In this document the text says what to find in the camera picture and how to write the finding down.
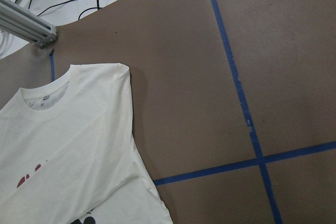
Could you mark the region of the aluminium frame post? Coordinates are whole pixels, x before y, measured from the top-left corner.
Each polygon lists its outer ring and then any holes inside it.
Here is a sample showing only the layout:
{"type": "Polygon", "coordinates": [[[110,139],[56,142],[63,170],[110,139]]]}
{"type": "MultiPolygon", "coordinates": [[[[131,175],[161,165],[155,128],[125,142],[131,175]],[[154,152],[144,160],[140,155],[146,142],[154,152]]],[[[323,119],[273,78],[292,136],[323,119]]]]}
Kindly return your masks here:
{"type": "Polygon", "coordinates": [[[57,39],[56,26],[10,0],[1,0],[1,30],[43,48],[57,39]]]}

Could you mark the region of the cream long-sleeve cat shirt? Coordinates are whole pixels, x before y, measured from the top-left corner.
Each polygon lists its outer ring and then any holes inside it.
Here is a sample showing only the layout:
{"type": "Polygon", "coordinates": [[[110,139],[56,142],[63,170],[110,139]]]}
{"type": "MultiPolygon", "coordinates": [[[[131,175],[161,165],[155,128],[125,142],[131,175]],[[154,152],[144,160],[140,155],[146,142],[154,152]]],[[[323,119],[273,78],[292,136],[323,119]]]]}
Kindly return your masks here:
{"type": "Polygon", "coordinates": [[[132,123],[120,63],[18,89],[1,109],[1,223],[171,223],[132,123]]]}

